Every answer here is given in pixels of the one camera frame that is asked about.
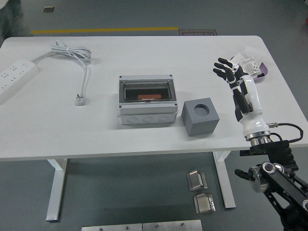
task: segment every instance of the yellow floor line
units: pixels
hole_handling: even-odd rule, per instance
[[[178,30],[177,27],[133,27],[133,28],[101,28],[101,29],[67,29],[67,30],[32,30],[32,34],[55,33],[89,33],[89,32],[119,32],[119,31],[150,31],[150,30]]]

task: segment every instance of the robotic arm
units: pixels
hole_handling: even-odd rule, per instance
[[[303,137],[303,130],[293,124],[267,124],[262,118],[262,107],[258,98],[255,82],[243,71],[241,66],[219,58],[214,63],[213,71],[223,78],[233,92],[235,115],[243,125],[244,137],[251,143],[249,151],[241,151],[243,155],[267,155],[269,162],[251,167],[248,172],[235,170],[235,174],[250,181],[253,189],[264,193],[281,217],[284,231],[308,230],[308,184],[295,175],[298,166],[289,148],[289,143]],[[283,141],[281,136],[271,133],[270,128],[289,125],[300,130],[300,138]],[[271,135],[279,137],[273,142]],[[290,205],[282,208],[272,193],[279,194]]]

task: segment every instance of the gray floor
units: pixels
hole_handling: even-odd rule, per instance
[[[308,118],[308,6],[303,0],[22,0],[22,5],[31,30],[177,26],[215,29],[218,35],[258,35]],[[54,13],[41,13],[44,6],[54,6]],[[177,36],[178,32],[57,35]],[[298,176],[308,181],[308,148],[293,153]],[[1,162],[0,230],[79,231],[83,226],[201,219],[204,231],[282,231],[279,216],[265,196],[233,173],[265,160],[230,154],[226,166],[237,208],[224,209],[209,153],[71,159],[58,222],[45,221],[54,173],[50,164]],[[186,173],[195,169],[205,172],[206,192],[213,194],[217,208],[214,215],[195,214],[195,193],[186,181]]]

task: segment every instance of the gray cube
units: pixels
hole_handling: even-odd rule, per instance
[[[215,130],[219,116],[210,98],[184,102],[182,119],[188,136],[211,133]]]

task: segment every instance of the white table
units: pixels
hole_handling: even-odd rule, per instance
[[[47,220],[57,220],[68,158],[213,152],[225,207],[235,207],[224,159],[250,143],[234,115],[229,86],[213,73],[219,57],[231,58],[251,46],[266,53],[268,75],[257,90],[268,123],[289,122],[308,131],[301,112],[262,39],[212,37],[32,37],[10,38],[0,49],[0,72],[18,59],[32,60],[60,39],[92,51],[85,106],[75,106],[83,69],[69,57],[38,63],[39,72],[0,105],[0,161],[47,159],[55,167]],[[120,125],[117,86],[120,75],[172,74],[179,105],[175,123]],[[211,134],[188,137],[180,117],[184,101],[210,97],[220,121]],[[276,128],[284,139],[299,132]],[[308,146],[308,137],[291,147]]]

